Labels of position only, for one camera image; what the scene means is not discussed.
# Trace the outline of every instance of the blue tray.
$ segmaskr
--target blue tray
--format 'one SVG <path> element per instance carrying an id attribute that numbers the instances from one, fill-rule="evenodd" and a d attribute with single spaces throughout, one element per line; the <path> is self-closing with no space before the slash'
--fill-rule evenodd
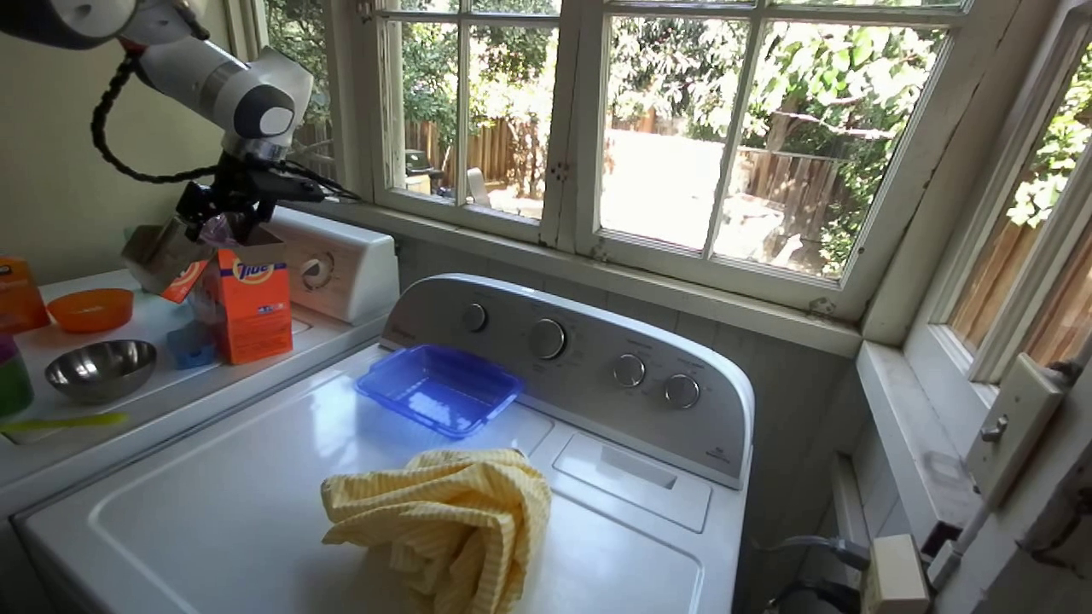
<path id="1" fill-rule="evenodd" d="M 520 396 L 520 379 L 463 350 L 414 344 L 380 357 L 360 391 L 427 429 L 462 439 Z"/>

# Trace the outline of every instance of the washing machine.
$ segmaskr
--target washing machine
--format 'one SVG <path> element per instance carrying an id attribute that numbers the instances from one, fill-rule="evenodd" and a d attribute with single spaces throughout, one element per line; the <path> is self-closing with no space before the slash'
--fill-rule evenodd
<path id="1" fill-rule="evenodd" d="M 462 439 L 361 391 L 407 348 L 508 372 L 516 401 Z M 381 337 L 16 520 L 62 612 L 410 612 L 360 547 L 324 547 L 321 482 L 425 449 L 524 449 L 552 490 L 520 612 L 728 614 L 754 391 L 725 354 L 533 286 L 414 283 Z"/>
<path id="2" fill-rule="evenodd" d="M 134 291 L 134 316 L 105 334 L 65 334 L 55 329 L 16 334 L 36 401 L 11 416 L 11 423 L 88 416 L 104 409 L 124 412 L 125 423 L 0 435 L 0 612 L 46 612 L 46 589 L 13 531 L 16 516 L 78 488 L 98 470 L 130 464 L 165 439 L 202 429 L 204 423 L 243 409 L 248 398 L 264 398 L 335 357 L 375 344 L 388 308 L 401 297 L 394 239 L 290 209 L 278 211 L 269 231 L 278 231 L 287 250 L 294 350 L 264 362 L 224 365 L 218 357 L 177 357 L 170 334 L 191 331 L 198 314 L 191 304 L 170 304 L 157 293 L 144 293 L 130 268 L 41 286 L 46 301 L 74 291 L 125 286 Z M 46 365 L 53 357 L 109 337 L 141 337 L 157 344 L 157 368 L 134 396 L 88 409 L 46 381 Z"/>

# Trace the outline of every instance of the yellow towel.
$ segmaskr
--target yellow towel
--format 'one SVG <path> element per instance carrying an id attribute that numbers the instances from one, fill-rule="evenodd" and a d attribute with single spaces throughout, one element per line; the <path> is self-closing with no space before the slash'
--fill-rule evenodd
<path id="1" fill-rule="evenodd" d="M 328 479 L 324 543 L 388 547 L 435 614 L 512 612 L 545 531 L 550 488 L 520 449 L 435 449 L 407 470 Z"/>

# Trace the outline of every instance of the stainless steel bowl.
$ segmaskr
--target stainless steel bowl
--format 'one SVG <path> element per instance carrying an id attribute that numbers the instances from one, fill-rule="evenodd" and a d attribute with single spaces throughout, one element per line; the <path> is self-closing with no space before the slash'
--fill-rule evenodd
<path id="1" fill-rule="evenodd" d="M 78 407 L 104 407 L 137 391 L 157 368 L 157 348 L 146 340 L 98 340 L 59 354 L 46 379 Z"/>

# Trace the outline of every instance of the window sill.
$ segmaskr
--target window sill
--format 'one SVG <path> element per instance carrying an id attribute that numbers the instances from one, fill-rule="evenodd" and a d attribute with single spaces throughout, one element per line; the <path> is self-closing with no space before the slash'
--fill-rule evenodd
<path id="1" fill-rule="evenodd" d="M 610 264 L 594 264 L 594 259 L 566 256 L 557 250 L 527 246 L 527 242 L 512 242 L 512 239 L 497 239 L 471 227 L 453 227 L 444 221 L 427 221 L 427 217 L 414 217 L 386 209 L 360 209 L 360 206 L 321 206 L 321 209 L 301 206 L 301 209 L 313 214 L 340 217 L 352 226 L 369 226 L 388 235 L 407 235 L 417 242 L 435 242 L 444 250 L 462 250 L 462 252 L 497 259 L 497 264 L 520 264 L 528 274 L 582 279 L 587 286 L 596 286 L 628 301 L 684 310 L 704 319 L 754 331 L 754 334 L 817 348 L 825 354 L 857 357 L 861 350 L 861 331 L 845 324 L 832 324 L 832 319 L 770 308 L 762 301 L 719 293 L 711 286 L 680 283 L 680 279 L 666 279 L 638 268 L 621 268 Z"/>
<path id="2" fill-rule="evenodd" d="M 935 557 L 981 508 L 974 482 L 961 475 L 961 460 L 900 350 L 862 344 L 857 376 L 911 535 L 926 557 Z"/>

